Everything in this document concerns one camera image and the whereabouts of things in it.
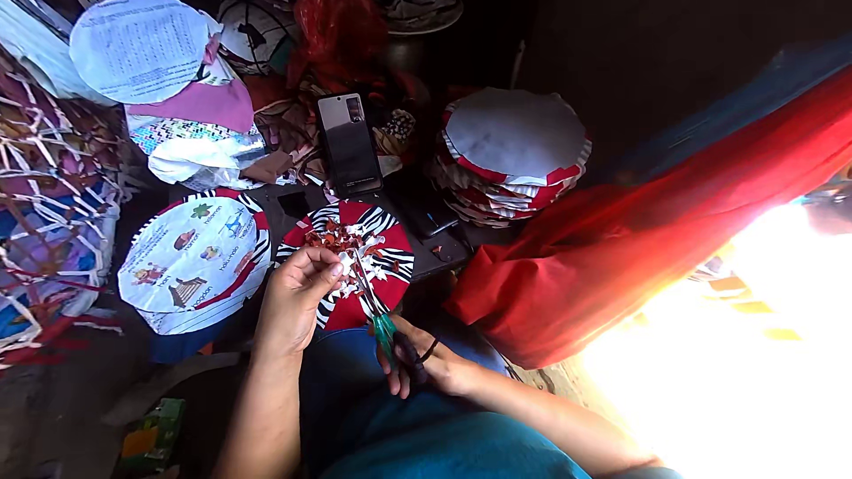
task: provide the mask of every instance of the white paper scrap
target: white paper scrap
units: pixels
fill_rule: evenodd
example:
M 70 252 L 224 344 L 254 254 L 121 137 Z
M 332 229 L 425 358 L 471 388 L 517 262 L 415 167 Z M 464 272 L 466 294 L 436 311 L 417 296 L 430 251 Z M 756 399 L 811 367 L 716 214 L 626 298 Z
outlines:
M 156 103 L 198 74 L 207 19 L 178 0 L 107 0 L 83 12 L 71 59 L 94 90 L 122 103 Z

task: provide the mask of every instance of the plastic bag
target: plastic bag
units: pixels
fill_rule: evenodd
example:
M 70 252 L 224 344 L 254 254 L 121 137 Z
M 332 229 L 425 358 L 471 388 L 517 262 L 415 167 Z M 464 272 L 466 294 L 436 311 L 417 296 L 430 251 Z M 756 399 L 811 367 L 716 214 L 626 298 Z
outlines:
M 388 39 L 388 26 L 373 0 L 300 0 L 296 21 L 303 40 L 287 67 L 289 88 L 299 84 L 308 64 L 344 81 L 356 78 Z

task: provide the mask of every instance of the red cloth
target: red cloth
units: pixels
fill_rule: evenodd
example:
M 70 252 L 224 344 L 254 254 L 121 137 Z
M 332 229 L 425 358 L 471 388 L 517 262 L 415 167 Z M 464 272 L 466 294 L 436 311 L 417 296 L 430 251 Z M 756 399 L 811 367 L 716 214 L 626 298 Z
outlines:
M 852 67 L 632 188 L 575 191 L 482 246 L 446 308 L 527 369 L 578 353 L 766 210 L 852 160 Z

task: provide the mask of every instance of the red circular fan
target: red circular fan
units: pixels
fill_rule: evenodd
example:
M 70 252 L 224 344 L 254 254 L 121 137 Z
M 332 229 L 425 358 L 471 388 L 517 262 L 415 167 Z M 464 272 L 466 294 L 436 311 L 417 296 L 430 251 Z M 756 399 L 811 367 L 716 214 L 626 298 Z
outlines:
M 381 236 L 384 242 L 366 252 L 370 262 L 381 271 L 371 278 L 373 291 L 382 304 L 391 311 L 402 299 L 414 272 L 414 254 L 402 225 L 387 211 L 375 205 L 354 201 L 341 201 L 308 213 L 284 237 L 275 261 L 283 263 L 291 254 L 309 241 L 333 234 L 338 228 L 361 225 L 362 237 Z M 357 285 L 354 273 L 350 283 Z M 369 314 L 366 300 L 359 291 L 331 291 L 319 302 L 317 324 L 326 330 L 363 326 Z

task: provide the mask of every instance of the phone case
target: phone case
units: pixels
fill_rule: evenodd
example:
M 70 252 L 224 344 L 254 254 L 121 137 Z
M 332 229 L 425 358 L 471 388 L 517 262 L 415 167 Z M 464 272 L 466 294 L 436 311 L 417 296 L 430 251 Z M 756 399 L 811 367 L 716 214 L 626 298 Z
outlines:
M 352 98 L 357 99 L 357 108 L 352 104 Z M 382 189 L 382 171 L 376 156 L 376 144 L 366 122 L 360 95 L 348 93 L 320 97 L 317 99 L 317 119 L 335 195 L 346 199 Z M 338 158 L 340 154 L 335 151 L 340 152 L 341 148 L 346 147 L 357 151 L 345 154 L 345 158 Z

